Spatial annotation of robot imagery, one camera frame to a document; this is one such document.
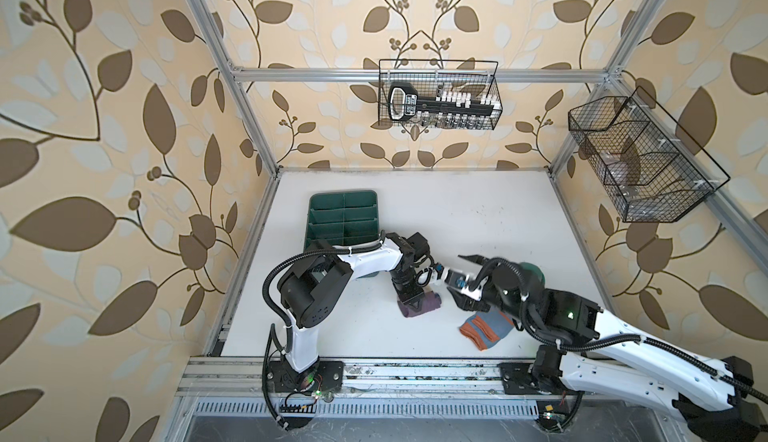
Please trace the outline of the purple sock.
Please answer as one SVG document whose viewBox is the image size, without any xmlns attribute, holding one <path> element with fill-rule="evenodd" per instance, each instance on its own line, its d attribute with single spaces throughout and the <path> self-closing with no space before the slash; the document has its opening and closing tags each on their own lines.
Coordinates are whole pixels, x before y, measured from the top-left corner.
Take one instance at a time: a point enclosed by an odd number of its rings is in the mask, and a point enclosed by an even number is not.
<svg viewBox="0 0 768 442">
<path fill-rule="evenodd" d="M 405 318 L 415 318 L 439 309 L 442 300 L 439 294 L 428 291 L 416 295 L 409 300 L 399 301 L 398 308 Z"/>
</svg>

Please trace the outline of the blue striped sock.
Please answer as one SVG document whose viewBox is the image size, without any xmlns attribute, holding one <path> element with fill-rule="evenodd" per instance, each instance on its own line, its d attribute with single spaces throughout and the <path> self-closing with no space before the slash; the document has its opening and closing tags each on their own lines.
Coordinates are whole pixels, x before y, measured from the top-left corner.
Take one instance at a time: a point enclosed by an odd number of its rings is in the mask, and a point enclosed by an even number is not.
<svg viewBox="0 0 768 442">
<path fill-rule="evenodd" d="M 523 331 L 519 322 L 522 299 L 518 274 L 497 264 L 481 282 L 482 297 L 474 300 L 456 292 L 451 296 L 457 307 L 472 315 L 459 332 L 480 351 L 497 345 L 513 329 Z"/>
</svg>

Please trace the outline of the green divided tray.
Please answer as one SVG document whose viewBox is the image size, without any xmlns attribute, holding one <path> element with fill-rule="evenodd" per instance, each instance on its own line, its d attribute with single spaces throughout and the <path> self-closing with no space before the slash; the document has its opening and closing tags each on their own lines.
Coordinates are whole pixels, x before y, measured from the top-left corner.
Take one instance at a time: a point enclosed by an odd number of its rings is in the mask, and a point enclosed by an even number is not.
<svg viewBox="0 0 768 442">
<path fill-rule="evenodd" d="M 372 190 L 317 193 L 310 197 L 304 248 L 325 240 L 334 246 L 374 242 L 380 233 L 378 196 Z"/>
</svg>

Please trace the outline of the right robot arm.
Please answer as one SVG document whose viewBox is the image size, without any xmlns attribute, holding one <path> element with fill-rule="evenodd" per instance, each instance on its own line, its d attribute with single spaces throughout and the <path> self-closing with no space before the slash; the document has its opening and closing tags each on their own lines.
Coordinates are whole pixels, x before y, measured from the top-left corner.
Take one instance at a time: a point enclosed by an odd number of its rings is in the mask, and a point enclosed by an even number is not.
<svg viewBox="0 0 768 442">
<path fill-rule="evenodd" d="M 752 366 L 739 357 L 706 358 L 657 339 L 575 293 L 550 289 L 541 270 L 472 255 L 478 274 L 447 269 L 441 278 L 458 307 L 475 313 L 483 344 L 504 321 L 538 342 L 535 358 L 503 363 L 512 392 L 620 398 L 684 422 L 702 441 L 754 441 L 766 433 Z"/>
</svg>

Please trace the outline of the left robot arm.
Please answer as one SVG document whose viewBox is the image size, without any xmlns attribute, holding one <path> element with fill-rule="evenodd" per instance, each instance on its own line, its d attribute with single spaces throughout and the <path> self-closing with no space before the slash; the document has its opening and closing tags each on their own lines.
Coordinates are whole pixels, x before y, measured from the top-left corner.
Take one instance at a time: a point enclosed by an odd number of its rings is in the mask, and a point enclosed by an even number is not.
<svg viewBox="0 0 768 442">
<path fill-rule="evenodd" d="M 335 246 L 318 240 L 279 263 L 262 283 L 262 298 L 284 323 L 286 341 L 270 329 L 269 342 L 292 376 L 309 377 L 319 364 L 319 326 L 336 307 L 349 282 L 379 272 L 390 275 L 401 313 L 412 318 L 441 306 L 428 285 L 444 274 L 420 233 L 404 238 L 394 232 L 373 242 Z"/>
</svg>

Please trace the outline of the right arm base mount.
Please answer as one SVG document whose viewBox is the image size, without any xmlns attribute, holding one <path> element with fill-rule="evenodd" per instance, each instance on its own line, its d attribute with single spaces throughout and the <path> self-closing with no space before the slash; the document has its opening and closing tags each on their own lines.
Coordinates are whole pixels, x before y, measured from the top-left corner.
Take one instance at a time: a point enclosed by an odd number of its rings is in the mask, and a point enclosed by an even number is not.
<svg viewBox="0 0 768 442">
<path fill-rule="evenodd" d="M 561 380 L 562 371 L 535 362 L 504 362 L 498 365 L 506 395 L 547 395 L 553 397 L 576 395 Z"/>
</svg>

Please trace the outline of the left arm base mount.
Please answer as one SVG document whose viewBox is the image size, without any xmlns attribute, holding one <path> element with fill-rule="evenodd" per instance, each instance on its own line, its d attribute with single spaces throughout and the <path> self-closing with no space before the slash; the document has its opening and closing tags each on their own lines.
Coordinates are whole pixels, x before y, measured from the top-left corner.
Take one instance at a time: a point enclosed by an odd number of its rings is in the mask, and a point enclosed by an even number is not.
<svg viewBox="0 0 768 442">
<path fill-rule="evenodd" d="M 345 364 L 319 359 L 303 372 L 295 371 L 287 361 L 272 360 L 266 368 L 268 389 L 276 393 L 335 392 L 343 384 Z"/>
</svg>

